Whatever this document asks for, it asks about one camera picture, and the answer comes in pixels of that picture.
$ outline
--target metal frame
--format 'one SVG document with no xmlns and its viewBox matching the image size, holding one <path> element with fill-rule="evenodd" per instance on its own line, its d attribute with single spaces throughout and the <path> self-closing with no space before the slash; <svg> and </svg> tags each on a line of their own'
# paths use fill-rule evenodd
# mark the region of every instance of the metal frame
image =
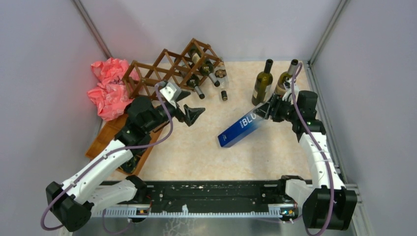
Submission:
<svg viewBox="0 0 417 236">
<path fill-rule="evenodd" d="M 88 15 L 87 11 L 85 10 L 81 1 L 80 0 L 71 0 L 71 1 L 74 3 L 74 6 L 79 11 L 81 17 L 83 18 L 85 24 L 87 25 L 89 31 L 92 33 L 94 39 L 97 42 L 97 45 L 100 47 L 100 49 L 103 52 L 103 54 L 105 55 L 105 57 L 106 58 L 112 57 L 112 54 L 110 53 L 110 50 L 107 48 L 103 38 L 101 37 L 99 31 L 95 27 L 93 21 L 89 17 L 89 15 Z M 335 27 L 337 25 L 337 22 L 340 19 L 341 14 L 344 12 L 344 10 L 346 9 L 346 6 L 348 5 L 349 2 L 350 2 L 350 0 L 340 0 L 339 5 L 337 6 L 336 11 L 333 14 L 325 32 L 323 33 L 323 35 L 322 35 L 322 37 L 319 41 L 319 43 L 317 44 L 310 60 L 305 60 L 305 61 L 303 61 L 303 63 L 305 65 L 305 72 L 306 72 L 306 75 L 307 75 L 307 80 L 309 82 L 310 88 L 311 88 L 312 91 L 316 92 L 319 95 L 317 110 L 318 110 L 318 113 L 320 114 L 321 120 L 322 120 L 323 124 L 325 125 L 326 131 L 328 133 L 329 151 L 333 156 L 333 161 L 335 162 L 335 167 L 336 167 L 337 171 L 339 172 L 339 174 L 341 175 L 342 179 L 345 181 L 346 186 L 348 188 L 354 188 L 355 191 L 357 192 L 358 205 L 357 205 L 357 209 L 354 213 L 354 217 L 352 219 L 352 221 L 353 221 L 352 225 L 355 228 L 355 232 L 358 236 L 373 236 L 375 234 L 372 230 L 372 227 L 370 225 L 368 216 L 367 216 L 367 214 L 365 212 L 365 209 L 363 207 L 363 202 L 362 202 L 362 199 L 360 197 L 360 193 L 359 193 L 359 190 L 357 188 L 357 185 L 356 184 L 349 184 L 349 181 L 347 179 L 347 175 L 344 172 L 343 162 L 339 158 L 340 149 L 339 149 L 339 146 L 338 146 L 338 142 L 335 141 L 335 135 L 334 135 L 334 131 L 332 129 L 332 125 L 331 125 L 331 121 L 329 119 L 329 115 L 327 113 L 326 105 L 323 102 L 323 98 L 321 97 L 319 81 L 317 80 L 317 78 L 315 76 L 315 72 L 314 72 L 314 63 L 316 62 L 318 56 L 320 55 L 321 51 L 325 47 L 328 39 L 330 38 L 331 33 L 335 29 Z"/>
</svg>

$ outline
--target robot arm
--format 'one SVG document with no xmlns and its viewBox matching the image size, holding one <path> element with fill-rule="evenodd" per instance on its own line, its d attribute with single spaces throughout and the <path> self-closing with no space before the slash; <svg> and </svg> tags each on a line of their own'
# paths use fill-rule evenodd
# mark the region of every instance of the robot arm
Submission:
<svg viewBox="0 0 417 236">
<path fill-rule="evenodd" d="M 285 181 L 285 194 L 298 203 L 306 228 L 322 228 L 329 210 L 329 202 L 334 201 L 331 220 L 327 229 L 346 230 L 357 203 L 356 193 L 347 190 L 343 181 L 337 175 L 327 147 L 326 130 L 323 123 L 316 119 L 317 94 L 311 91 L 297 91 L 297 89 L 295 91 L 296 94 L 298 93 L 296 103 L 301 116 L 322 150 L 316 147 L 302 125 L 294 105 L 290 102 L 288 92 L 282 97 L 273 94 L 266 103 L 259 105 L 254 113 L 264 119 L 271 118 L 275 122 L 285 120 L 291 122 L 298 142 L 307 154 L 312 186 L 307 185 L 302 179 L 293 178 Z M 321 152 L 325 153 L 327 160 L 324 160 Z M 327 171 L 326 162 L 330 165 L 330 172 Z M 334 188 L 334 199 L 332 200 L 330 199 L 330 175 Z"/>
<path fill-rule="evenodd" d="M 184 114 L 177 101 L 187 97 L 190 92 L 169 82 L 162 83 L 160 93 L 166 99 L 164 104 L 171 117 L 191 126 L 205 108 L 189 108 L 184 105 Z M 128 119 L 125 126 L 97 157 L 62 184 L 52 182 L 46 188 L 50 211 L 70 232 L 85 225 L 92 213 L 132 199 L 140 203 L 145 198 L 143 190 L 146 184 L 137 176 L 129 176 L 116 185 L 96 190 L 120 165 L 143 153 L 150 142 L 149 133 L 166 125 L 169 120 L 163 107 L 160 105 L 154 108 L 147 97 L 135 98 L 126 112 Z"/>
</svg>

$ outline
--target pink bag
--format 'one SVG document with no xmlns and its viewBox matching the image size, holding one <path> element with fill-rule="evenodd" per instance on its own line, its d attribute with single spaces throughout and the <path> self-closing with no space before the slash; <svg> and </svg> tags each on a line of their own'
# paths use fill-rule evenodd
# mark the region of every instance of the pink bag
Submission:
<svg viewBox="0 0 417 236">
<path fill-rule="evenodd" d="M 97 106 L 97 114 L 105 121 L 116 119 L 124 108 L 132 102 L 128 98 L 126 87 L 121 78 L 129 67 L 126 60 L 110 58 L 107 61 L 96 61 L 91 70 L 100 83 L 87 92 L 90 100 Z M 139 79 L 138 73 L 132 71 L 130 76 Z"/>
</svg>

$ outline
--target gray floor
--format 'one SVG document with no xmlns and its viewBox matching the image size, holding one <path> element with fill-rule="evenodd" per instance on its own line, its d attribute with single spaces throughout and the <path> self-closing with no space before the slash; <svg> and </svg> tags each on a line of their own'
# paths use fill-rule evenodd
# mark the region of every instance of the gray floor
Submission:
<svg viewBox="0 0 417 236">
<path fill-rule="evenodd" d="M 120 231 L 126 219 L 106 218 L 106 228 Z M 105 236 L 101 218 L 92 218 L 74 236 Z M 304 236 L 307 235 L 301 221 L 295 224 L 278 224 L 249 218 L 170 218 L 146 219 L 133 224 L 124 236 Z M 354 236 L 352 227 L 347 231 L 326 231 L 324 236 Z"/>
</svg>

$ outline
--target beige table surface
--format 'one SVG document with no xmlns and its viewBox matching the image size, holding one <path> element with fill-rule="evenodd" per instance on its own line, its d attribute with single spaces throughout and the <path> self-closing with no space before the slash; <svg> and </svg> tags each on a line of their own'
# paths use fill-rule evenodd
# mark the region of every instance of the beige table surface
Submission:
<svg viewBox="0 0 417 236">
<path fill-rule="evenodd" d="M 273 89 L 289 61 L 275 61 L 271 73 Z M 311 178 L 306 156 L 298 145 L 289 122 L 271 120 L 229 148 L 220 147 L 217 136 L 250 111 L 256 75 L 264 61 L 225 62 L 229 78 L 228 101 L 220 99 L 220 88 L 207 79 L 201 88 L 206 98 L 196 93 L 180 105 L 205 107 L 194 125 L 174 120 L 172 135 L 155 146 L 139 177 L 143 180 L 249 180 L 279 179 L 282 175 Z M 309 89 L 304 69 L 297 78 L 300 89 Z M 169 131 L 166 126 L 160 136 Z M 125 175 L 114 172 L 108 180 Z"/>
</svg>

